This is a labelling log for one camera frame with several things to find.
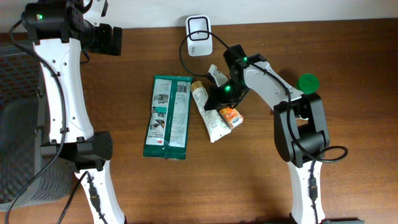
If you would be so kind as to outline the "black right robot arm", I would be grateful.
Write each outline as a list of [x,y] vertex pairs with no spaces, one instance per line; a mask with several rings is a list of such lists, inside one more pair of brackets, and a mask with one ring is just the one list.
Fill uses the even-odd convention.
[[256,92],[273,110],[274,143],[287,163],[292,183],[293,223],[322,223],[320,171],[330,145],[323,102],[317,93],[306,94],[276,74],[260,54],[248,56],[240,45],[223,54],[230,78],[211,87],[206,110],[237,107],[248,91]]

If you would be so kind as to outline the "green lidded jar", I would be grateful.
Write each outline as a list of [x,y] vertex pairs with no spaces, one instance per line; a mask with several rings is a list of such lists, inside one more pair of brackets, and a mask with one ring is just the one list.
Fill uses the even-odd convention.
[[296,84],[296,88],[306,95],[315,93],[319,89],[319,87],[319,79],[311,73],[303,74]]

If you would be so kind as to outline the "small orange carton box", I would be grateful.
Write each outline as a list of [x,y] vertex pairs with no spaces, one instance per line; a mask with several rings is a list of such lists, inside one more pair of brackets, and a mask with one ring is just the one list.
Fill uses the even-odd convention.
[[223,108],[219,110],[219,114],[229,129],[238,127],[243,122],[243,116],[235,108]]

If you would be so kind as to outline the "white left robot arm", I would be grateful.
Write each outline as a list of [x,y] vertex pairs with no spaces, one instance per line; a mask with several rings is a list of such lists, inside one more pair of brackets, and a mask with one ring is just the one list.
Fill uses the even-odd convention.
[[123,30],[102,23],[107,0],[28,3],[21,22],[44,76],[50,114],[42,152],[64,160],[85,191],[95,223],[126,223],[113,188],[109,132],[96,132],[88,117],[81,82],[81,54],[121,54]]

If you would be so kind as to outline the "green wipes packet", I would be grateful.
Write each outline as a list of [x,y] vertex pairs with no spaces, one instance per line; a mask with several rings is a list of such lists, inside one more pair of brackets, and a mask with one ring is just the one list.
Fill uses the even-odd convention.
[[184,160],[192,77],[156,75],[143,156]]

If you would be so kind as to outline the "white cream tube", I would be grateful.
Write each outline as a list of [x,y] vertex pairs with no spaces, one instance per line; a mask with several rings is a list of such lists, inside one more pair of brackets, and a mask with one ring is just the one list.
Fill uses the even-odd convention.
[[191,84],[191,92],[198,111],[205,123],[210,142],[214,143],[231,132],[217,110],[205,110],[208,94],[201,81]]

